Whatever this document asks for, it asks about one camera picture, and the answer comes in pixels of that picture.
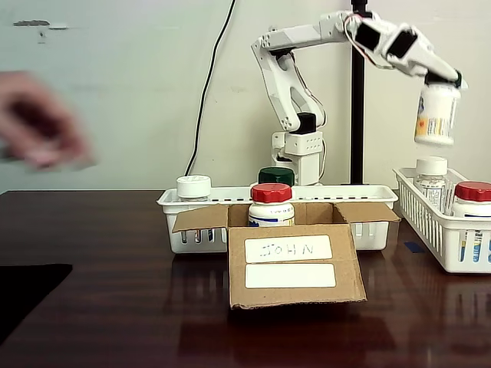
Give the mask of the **person's hand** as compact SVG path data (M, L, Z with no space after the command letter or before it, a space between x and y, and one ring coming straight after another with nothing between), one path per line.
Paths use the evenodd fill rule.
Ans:
M75 113L27 71L1 72L1 141L5 158L36 170L94 164Z

